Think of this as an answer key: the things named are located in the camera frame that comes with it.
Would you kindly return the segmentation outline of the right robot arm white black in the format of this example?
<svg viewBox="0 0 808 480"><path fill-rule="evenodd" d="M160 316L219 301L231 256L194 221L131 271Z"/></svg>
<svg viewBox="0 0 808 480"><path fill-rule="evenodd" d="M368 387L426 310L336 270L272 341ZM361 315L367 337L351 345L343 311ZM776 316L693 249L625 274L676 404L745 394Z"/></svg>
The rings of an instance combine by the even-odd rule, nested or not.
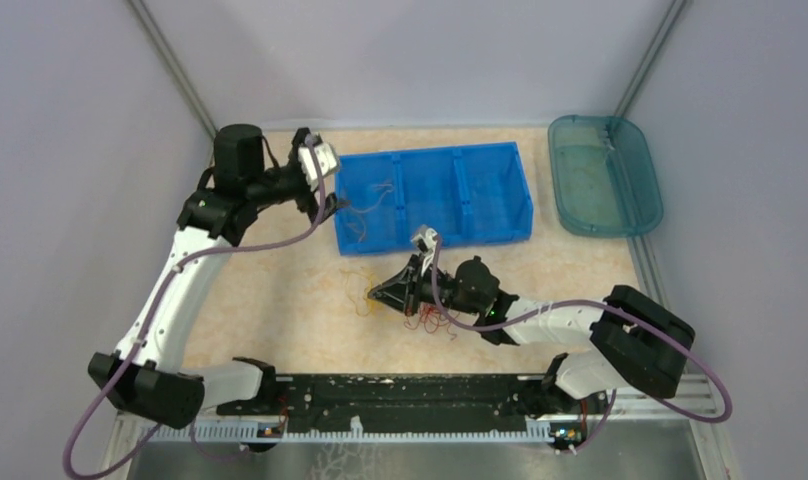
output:
<svg viewBox="0 0 808 480"><path fill-rule="evenodd" d="M616 285L603 299L586 303L534 301L503 291L478 256L449 274L414 254L368 297L406 316L424 304L473 315L472 330L493 345L563 347L543 385L544 401L556 412L627 386L673 398L695 340L688 323L631 286Z"/></svg>

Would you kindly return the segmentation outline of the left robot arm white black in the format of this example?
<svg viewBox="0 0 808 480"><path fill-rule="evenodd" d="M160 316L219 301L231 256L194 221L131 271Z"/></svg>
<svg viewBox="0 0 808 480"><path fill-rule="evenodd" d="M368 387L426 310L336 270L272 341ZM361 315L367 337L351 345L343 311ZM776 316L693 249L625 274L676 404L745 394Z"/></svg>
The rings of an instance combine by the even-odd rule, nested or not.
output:
<svg viewBox="0 0 808 480"><path fill-rule="evenodd" d="M221 128L213 164L184 202L159 279L125 336L109 353L92 356L87 372L119 411L173 429L199 412L242 401L257 414L280 399L273 366L236 357L215 367L183 370L191 330L204 300L231 256L262 251L242 239L265 209L288 202L316 229L343 207L325 181L340 171L335 148L304 127L285 163L251 124Z"/></svg>

